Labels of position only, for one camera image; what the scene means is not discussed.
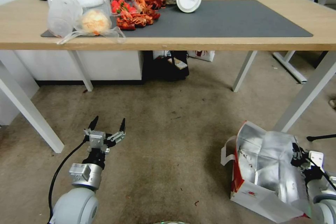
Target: black object on floor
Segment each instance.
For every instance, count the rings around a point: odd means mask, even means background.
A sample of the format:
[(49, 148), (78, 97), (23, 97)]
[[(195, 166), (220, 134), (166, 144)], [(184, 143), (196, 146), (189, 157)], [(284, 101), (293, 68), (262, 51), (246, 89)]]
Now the black object on floor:
[[(187, 63), (187, 51), (170, 51), (175, 59)], [(162, 79), (165, 81), (183, 80), (189, 75), (189, 67), (178, 69), (174, 64), (168, 62), (171, 57), (153, 59), (152, 56), (145, 57), (142, 70), (144, 81), (151, 79)]]
[(324, 136), (307, 136), (307, 140), (309, 142), (313, 142), (315, 140), (318, 140), (318, 139), (327, 139), (327, 138), (335, 138), (336, 137), (336, 134), (331, 134), (331, 135), (324, 135)]

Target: clear plastic bag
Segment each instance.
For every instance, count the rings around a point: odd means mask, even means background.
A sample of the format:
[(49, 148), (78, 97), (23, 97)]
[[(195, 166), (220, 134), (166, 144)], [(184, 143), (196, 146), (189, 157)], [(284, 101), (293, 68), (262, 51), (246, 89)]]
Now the clear plastic bag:
[(75, 24), (76, 31), (66, 35), (57, 44), (65, 44), (69, 40), (80, 35), (97, 36), (102, 35), (107, 38), (116, 38), (118, 43), (125, 42), (125, 35), (119, 27), (112, 29), (112, 22), (109, 16), (100, 9), (91, 9), (87, 11)]

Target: shopping bag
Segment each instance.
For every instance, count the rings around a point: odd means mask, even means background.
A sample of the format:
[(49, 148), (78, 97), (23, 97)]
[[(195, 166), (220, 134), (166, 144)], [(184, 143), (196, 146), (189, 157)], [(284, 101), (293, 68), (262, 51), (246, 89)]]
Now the shopping bag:
[(189, 57), (212, 62), (215, 57), (215, 51), (187, 51)]
[[(236, 143), (234, 154), (226, 155), (226, 145)], [(233, 160), (231, 201), (276, 223), (303, 216), (298, 208), (307, 202), (304, 178), (290, 164), (292, 135), (267, 132), (246, 121), (237, 136), (222, 148), (221, 164)]]

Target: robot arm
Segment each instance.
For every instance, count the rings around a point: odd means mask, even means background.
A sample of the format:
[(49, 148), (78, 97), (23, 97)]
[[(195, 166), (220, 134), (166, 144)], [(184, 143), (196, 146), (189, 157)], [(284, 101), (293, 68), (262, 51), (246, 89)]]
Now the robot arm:
[(87, 150), (89, 156), (82, 163), (72, 164), (69, 174), (75, 188), (58, 199), (48, 222), (50, 224), (91, 224), (96, 215), (98, 200), (95, 197), (95, 192), (99, 189), (102, 180), (101, 174), (105, 168), (105, 156), (110, 152), (111, 147), (126, 136), (125, 118), (119, 131), (115, 134), (95, 131), (97, 121), (98, 116), (90, 123), (89, 128), (84, 130), (83, 142), (90, 143)]
[(291, 164), (300, 167), (305, 177), (311, 202), (310, 217), (316, 224), (336, 224), (336, 176), (323, 170), (323, 153), (305, 152), (295, 143), (293, 152)]

